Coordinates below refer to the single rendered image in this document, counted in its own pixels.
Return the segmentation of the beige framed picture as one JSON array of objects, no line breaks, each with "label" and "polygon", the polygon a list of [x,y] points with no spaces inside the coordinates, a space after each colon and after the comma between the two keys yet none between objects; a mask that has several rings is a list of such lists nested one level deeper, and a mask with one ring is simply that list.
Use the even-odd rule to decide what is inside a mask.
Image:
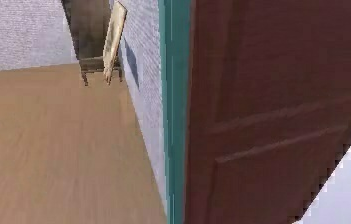
[{"label": "beige framed picture", "polygon": [[111,83],[112,72],[116,68],[119,44],[124,28],[127,9],[115,1],[111,10],[106,40],[103,49],[104,77],[107,84]]}]

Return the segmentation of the reddish brown room door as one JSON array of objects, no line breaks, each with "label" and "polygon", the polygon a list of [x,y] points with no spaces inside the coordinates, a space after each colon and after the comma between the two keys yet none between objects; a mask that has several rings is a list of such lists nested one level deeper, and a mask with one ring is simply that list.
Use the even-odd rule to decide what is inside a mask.
[{"label": "reddish brown room door", "polygon": [[192,0],[184,224],[293,224],[351,146],[351,0]]}]

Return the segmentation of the teal door frame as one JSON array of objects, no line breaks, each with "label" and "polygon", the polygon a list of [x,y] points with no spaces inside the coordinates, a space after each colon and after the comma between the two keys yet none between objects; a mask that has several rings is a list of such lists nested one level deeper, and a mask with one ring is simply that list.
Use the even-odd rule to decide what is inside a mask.
[{"label": "teal door frame", "polygon": [[167,224],[184,224],[191,0],[158,0]]}]

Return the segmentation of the dark wooden cabinet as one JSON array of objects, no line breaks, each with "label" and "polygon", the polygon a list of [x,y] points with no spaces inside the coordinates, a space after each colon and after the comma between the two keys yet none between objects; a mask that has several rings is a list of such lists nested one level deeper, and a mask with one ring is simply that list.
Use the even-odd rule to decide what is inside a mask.
[{"label": "dark wooden cabinet", "polygon": [[[79,61],[80,75],[87,86],[88,73],[104,71],[103,49],[111,10],[114,2],[119,0],[60,1],[68,22],[75,56]],[[119,78],[122,78],[118,56],[114,70],[118,70]]]}]

